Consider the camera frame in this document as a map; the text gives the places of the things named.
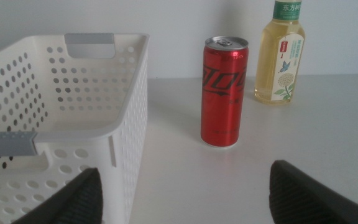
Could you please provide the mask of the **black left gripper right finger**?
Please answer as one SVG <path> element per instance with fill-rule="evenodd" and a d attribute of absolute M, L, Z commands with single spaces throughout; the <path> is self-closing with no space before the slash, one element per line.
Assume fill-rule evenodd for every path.
<path fill-rule="evenodd" d="M 269 208 L 274 223 L 358 224 L 358 204 L 331 190 L 289 162 L 270 168 Z"/>

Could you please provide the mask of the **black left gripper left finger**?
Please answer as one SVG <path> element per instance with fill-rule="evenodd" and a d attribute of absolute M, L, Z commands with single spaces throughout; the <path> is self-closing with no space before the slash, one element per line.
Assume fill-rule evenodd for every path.
<path fill-rule="evenodd" d="M 101 224 L 103 190 L 97 168 L 88 168 L 14 224 Z"/>

